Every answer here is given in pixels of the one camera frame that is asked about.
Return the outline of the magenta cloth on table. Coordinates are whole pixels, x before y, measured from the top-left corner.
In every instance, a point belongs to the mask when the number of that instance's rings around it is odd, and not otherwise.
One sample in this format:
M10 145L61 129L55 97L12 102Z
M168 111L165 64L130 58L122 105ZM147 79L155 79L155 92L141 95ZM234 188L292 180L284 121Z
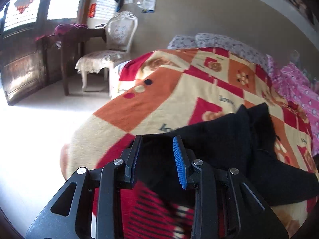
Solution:
M55 35L64 35L68 31L71 31L73 29L87 29L88 26L86 24L59 24L57 27L55 27L54 32L50 35L42 35L39 37L36 37L35 41L39 41L40 39L48 36L55 36Z

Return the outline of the floral grey pillow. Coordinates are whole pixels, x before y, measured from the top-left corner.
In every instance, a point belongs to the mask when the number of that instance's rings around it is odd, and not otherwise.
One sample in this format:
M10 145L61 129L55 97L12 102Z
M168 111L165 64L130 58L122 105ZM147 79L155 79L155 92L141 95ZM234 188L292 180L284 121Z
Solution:
M223 48L251 63L259 64L266 73L269 72L266 54L243 42L214 33L198 33L195 36L195 40L200 48Z
M186 35L177 35L175 36L167 46L167 49L170 50L179 50L179 49L192 49L196 48L196 40L193 36Z

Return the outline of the black pants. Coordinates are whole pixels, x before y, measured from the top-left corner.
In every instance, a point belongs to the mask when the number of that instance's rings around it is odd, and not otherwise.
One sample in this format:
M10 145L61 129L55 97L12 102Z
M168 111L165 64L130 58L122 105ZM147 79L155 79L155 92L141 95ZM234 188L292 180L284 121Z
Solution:
M270 206L318 196L316 175L277 158L273 122L267 105L260 104L169 133L144 135L136 176L160 199L194 206L195 194L183 190L178 180L172 145L177 135L185 148L211 167L237 168Z

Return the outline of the dark wooden table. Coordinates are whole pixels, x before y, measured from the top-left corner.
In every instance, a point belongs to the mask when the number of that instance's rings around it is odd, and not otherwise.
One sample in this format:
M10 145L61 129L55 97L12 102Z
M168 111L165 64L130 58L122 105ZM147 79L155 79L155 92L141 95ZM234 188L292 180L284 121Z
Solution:
M64 95L69 95L69 82L68 82L68 61L71 58L72 51L79 49L80 57L84 56L85 43L91 38L102 38L106 42L106 34L103 29L90 29L90 28L73 28L64 34L51 34L44 35L36 38L36 45L42 53L42 62L45 68L46 82L50 80L49 77L49 62L48 62L48 49L56 43L60 44L61 55L58 59L59 66L62 74L62 84Z

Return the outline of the dark wooden door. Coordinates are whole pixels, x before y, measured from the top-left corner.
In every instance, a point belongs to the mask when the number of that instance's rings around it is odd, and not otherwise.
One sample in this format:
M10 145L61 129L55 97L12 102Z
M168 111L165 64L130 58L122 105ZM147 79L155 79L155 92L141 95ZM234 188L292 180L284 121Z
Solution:
M5 30L1 34L1 82L8 105L14 105L46 85L46 69L38 22Z

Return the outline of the orange red patterned blanket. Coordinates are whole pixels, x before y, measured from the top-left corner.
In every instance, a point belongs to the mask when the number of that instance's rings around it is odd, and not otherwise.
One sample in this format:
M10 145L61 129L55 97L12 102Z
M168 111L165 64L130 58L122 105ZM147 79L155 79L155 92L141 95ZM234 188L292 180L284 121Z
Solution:
M258 64L221 48L157 50L128 62L114 99L76 131L61 157L64 177L79 167L103 167L137 135L165 134L212 121L241 106L266 104L279 161L316 175L313 136L303 108L275 90ZM310 215L318 197L272 206L289 236Z

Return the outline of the white ornate chair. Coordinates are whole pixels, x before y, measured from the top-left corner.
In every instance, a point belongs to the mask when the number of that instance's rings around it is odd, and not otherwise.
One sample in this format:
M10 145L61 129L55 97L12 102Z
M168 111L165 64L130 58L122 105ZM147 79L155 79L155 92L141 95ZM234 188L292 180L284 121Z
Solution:
M82 77L82 91L87 90L88 74L104 70L108 78L109 94L112 95L114 75L112 70L128 61L134 34L138 27L138 18L130 11L117 12L105 25L106 49L82 56L75 69Z

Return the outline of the pink penguin quilt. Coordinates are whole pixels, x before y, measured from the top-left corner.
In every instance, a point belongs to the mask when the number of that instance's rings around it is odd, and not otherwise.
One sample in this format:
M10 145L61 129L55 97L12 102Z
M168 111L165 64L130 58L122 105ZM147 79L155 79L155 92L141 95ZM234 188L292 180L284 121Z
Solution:
M318 155L318 78L302 66L297 51L291 54L290 62L285 66L277 66L270 55L267 55L267 62L277 93L298 104L307 115L313 136L312 156Z

